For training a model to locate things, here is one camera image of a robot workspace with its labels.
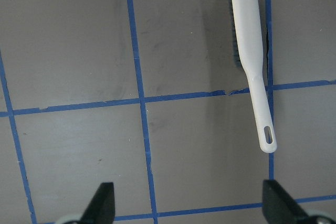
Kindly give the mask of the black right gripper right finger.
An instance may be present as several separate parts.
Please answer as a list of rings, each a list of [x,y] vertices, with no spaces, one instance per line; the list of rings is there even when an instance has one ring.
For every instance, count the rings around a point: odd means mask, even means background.
[[[264,180],[262,214],[267,223],[335,223],[324,214],[309,214],[287,193],[276,180]]]

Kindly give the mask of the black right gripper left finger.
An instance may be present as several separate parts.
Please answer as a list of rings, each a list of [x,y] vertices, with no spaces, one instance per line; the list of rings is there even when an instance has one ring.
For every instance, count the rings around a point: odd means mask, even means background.
[[[68,214],[56,223],[113,223],[115,219],[114,183],[101,183],[82,214]]]

